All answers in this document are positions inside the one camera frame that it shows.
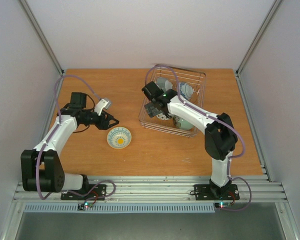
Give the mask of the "yellow blue sun bowl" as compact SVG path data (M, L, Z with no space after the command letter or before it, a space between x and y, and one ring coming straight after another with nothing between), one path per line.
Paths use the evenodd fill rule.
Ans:
M131 143L132 134L126 127L119 126L109 131L106 140L110 147L121 150Z

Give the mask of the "grey patterned bowl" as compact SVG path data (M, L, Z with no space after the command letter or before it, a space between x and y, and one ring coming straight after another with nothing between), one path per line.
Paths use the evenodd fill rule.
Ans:
M159 76L155 83L164 92L173 88L173 84L165 77Z

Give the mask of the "celadon green flower bowl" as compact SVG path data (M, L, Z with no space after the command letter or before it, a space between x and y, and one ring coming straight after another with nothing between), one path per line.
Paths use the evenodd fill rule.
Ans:
M189 131L194 127L193 124L191 124L190 122L184 120L179 116L175 116L173 118L173 124L177 129L185 130L185 131Z

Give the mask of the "blue floral white bowl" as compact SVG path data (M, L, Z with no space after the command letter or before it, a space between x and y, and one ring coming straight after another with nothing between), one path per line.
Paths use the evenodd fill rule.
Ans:
M180 94L187 100L190 100L193 96L193 88L186 82L178 83Z

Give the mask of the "chrome wire dish rack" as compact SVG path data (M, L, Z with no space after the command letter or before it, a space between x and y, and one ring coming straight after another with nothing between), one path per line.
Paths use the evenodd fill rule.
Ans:
M146 73L140 124L190 138L204 132L208 122L202 114L206 77L202 71L156 64Z

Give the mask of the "pink patterned bowl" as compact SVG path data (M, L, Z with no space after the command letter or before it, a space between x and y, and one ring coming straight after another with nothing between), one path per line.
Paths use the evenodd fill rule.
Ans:
M162 121L168 121L168 120L171 120L173 117L170 116L166 116L164 113L160 113L156 116L159 120L162 120Z

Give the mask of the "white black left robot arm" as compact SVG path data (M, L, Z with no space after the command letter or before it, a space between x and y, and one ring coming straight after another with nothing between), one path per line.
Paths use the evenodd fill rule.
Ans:
M106 110L111 101L102 98L93 108L87 108L87 94L72 92L70 102L60 109L52 128L33 149L20 156L22 186L27 192L42 194L72 191L79 199L91 193L84 174L65 173L60 161L61 152L78 126L96 126L108 130L119 123Z

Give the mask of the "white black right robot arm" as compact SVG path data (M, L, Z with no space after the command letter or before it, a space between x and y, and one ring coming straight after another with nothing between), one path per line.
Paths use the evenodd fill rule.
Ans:
M238 142L231 118L225 113L217 115L208 112L173 89L163 91L153 81L141 91L149 101L144 105L149 117L153 118L160 113L166 117L177 116L204 134L204 149L212 158L209 191L213 199L224 197L232 184L231 158Z

